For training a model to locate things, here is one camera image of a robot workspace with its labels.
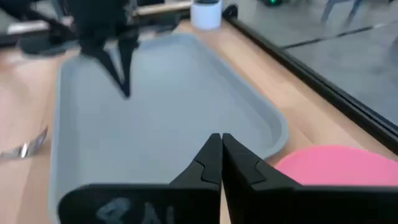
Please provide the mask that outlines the red-pink round plate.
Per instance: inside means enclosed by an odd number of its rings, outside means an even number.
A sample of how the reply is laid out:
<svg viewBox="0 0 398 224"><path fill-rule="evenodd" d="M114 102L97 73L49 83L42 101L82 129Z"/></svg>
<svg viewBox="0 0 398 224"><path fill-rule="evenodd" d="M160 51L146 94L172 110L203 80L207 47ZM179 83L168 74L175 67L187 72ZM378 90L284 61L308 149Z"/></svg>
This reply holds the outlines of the red-pink round plate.
<svg viewBox="0 0 398 224"><path fill-rule="evenodd" d="M285 156L278 171L303 185L398 187L398 162L348 146L313 146Z"/></svg>

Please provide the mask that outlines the black aluminium table frame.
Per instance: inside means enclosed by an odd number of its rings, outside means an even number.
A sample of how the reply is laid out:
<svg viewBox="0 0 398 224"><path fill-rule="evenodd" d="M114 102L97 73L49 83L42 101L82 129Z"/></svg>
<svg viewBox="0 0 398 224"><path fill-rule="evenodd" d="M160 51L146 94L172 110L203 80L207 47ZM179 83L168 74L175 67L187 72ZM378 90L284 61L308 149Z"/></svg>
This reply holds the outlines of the black aluminium table frame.
<svg viewBox="0 0 398 224"><path fill-rule="evenodd" d="M373 138L398 155L398 126L392 124L375 111L354 99L304 63L294 59L281 47L261 36L257 31L243 22L238 21L238 5L235 3L224 6L222 17L245 37L254 42L264 52L278 61L283 67L301 79L323 99L327 100L346 117L355 122Z"/></svg>

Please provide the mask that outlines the black device with green light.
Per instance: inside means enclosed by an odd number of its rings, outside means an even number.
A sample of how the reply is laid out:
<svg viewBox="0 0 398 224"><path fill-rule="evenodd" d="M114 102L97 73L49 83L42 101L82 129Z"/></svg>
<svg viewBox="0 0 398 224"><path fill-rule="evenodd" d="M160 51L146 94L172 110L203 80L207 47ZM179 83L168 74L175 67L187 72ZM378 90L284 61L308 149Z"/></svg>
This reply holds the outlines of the black device with green light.
<svg viewBox="0 0 398 224"><path fill-rule="evenodd" d="M284 3L284 0L258 0L267 7L277 7Z"/></svg>

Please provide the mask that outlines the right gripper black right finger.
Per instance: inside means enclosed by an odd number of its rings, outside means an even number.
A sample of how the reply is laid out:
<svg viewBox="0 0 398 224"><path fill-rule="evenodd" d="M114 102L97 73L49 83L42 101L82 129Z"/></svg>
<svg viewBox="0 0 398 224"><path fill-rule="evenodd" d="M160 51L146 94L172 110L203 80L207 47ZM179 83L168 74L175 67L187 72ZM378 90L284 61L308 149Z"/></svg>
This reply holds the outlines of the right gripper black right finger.
<svg viewBox="0 0 398 224"><path fill-rule="evenodd" d="M302 185L224 133L231 224L398 224L398 187Z"/></svg>

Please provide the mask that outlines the grey rectangular plastic tray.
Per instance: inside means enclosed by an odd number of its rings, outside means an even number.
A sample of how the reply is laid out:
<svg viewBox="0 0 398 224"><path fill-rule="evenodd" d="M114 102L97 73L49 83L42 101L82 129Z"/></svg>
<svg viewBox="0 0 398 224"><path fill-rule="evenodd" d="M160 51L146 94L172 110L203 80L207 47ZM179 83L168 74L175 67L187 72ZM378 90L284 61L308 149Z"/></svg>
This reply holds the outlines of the grey rectangular plastic tray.
<svg viewBox="0 0 398 224"><path fill-rule="evenodd" d="M143 41L132 55L131 95L82 55L57 79L49 216L69 191L91 183L167 184L211 134L230 133L265 159L289 138L282 113L191 34Z"/></svg>

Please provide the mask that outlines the green plant in white pot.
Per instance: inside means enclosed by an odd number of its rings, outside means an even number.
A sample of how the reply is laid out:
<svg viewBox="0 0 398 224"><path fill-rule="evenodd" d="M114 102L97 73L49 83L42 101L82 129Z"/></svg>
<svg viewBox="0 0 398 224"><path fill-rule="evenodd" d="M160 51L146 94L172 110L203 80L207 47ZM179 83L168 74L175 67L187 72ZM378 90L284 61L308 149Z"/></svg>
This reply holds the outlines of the green plant in white pot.
<svg viewBox="0 0 398 224"><path fill-rule="evenodd" d="M213 30L221 26L222 0L193 0L190 22L200 30Z"/></svg>

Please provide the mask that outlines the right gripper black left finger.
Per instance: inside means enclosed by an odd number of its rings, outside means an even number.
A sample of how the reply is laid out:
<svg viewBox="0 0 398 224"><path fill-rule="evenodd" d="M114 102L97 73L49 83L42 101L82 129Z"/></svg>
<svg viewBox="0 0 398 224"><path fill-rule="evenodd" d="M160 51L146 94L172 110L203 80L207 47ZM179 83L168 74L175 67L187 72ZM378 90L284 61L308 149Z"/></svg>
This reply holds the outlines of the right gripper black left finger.
<svg viewBox="0 0 398 224"><path fill-rule="evenodd" d="M88 184L58 204L60 224L220 224L222 139L211 134L169 184Z"/></svg>

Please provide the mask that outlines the silver fork with orange handle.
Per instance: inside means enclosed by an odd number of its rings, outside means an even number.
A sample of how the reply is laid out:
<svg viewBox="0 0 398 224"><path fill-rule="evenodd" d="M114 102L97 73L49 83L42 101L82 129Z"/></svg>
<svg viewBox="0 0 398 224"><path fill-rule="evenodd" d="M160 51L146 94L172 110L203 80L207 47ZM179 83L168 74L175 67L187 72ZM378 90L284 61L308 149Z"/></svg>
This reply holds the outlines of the silver fork with orange handle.
<svg viewBox="0 0 398 224"><path fill-rule="evenodd" d="M43 145L47 137L48 127L46 127L35 139L25 142L20 146L14 147L8 151L0 152L1 160L25 159L33 156Z"/></svg>

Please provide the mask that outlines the grey chair legs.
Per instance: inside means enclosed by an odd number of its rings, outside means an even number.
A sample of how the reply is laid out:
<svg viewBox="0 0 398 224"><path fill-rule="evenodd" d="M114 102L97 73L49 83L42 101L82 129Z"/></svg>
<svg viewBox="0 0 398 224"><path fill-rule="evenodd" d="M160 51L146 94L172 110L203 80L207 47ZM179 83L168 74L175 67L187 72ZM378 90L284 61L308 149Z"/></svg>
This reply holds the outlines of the grey chair legs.
<svg viewBox="0 0 398 224"><path fill-rule="evenodd" d="M323 11L323 14L321 16L321 23L325 24L329 18L330 12L332 11L333 7L335 6L335 4L339 4L339 3L343 3L343 2L348 2L351 0L328 0L325 6L325 9ZM355 14L357 13L360 5L363 3L364 0L353 0L353 6L348 14L347 19L345 20L345 25L350 25Z"/></svg>

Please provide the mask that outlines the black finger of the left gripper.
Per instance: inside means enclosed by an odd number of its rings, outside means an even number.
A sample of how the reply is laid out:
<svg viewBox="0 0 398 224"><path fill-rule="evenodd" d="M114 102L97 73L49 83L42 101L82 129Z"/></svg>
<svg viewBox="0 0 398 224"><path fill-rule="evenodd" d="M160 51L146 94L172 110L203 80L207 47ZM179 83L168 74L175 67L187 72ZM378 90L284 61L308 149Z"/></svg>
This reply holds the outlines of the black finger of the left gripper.
<svg viewBox="0 0 398 224"><path fill-rule="evenodd" d="M131 62L132 54L138 48L139 42L137 39L121 39L118 42L119 54L121 58L121 66L124 75L124 82L120 85L123 93L131 92Z"/></svg>
<svg viewBox="0 0 398 224"><path fill-rule="evenodd" d="M116 86L121 90L120 85L124 82L121 81L119 77L119 73L116 71L116 67L114 66L113 61L111 60L110 55L103 49L101 48L92 48L92 47L82 47L81 48L81 53L85 56L93 57L99 61L100 64L105 68L105 70L108 72L110 77L113 79L113 81L116 83ZM123 93L121 90L123 96L125 98L130 97L130 93Z"/></svg>

